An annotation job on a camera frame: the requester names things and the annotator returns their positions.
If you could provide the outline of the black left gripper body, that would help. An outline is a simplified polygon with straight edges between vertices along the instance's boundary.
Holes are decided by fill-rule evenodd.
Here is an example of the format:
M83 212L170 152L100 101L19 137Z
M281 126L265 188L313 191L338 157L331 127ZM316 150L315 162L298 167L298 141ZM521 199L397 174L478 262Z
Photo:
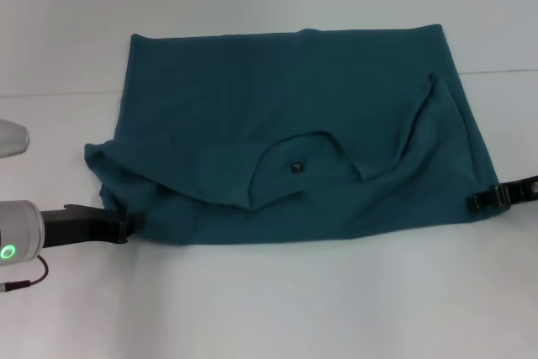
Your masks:
M108 214L104 209L68 204L63 209L40 213L45 226L44 246L109 242Z

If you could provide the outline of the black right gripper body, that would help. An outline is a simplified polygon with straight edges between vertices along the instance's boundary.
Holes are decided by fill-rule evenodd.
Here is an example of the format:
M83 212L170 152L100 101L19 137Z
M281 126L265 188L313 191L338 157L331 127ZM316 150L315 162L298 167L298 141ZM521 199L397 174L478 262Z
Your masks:
M506 192L508 205L512 206L536 201L538 199L537 183L538 176L506 182L504 184L504 190Z

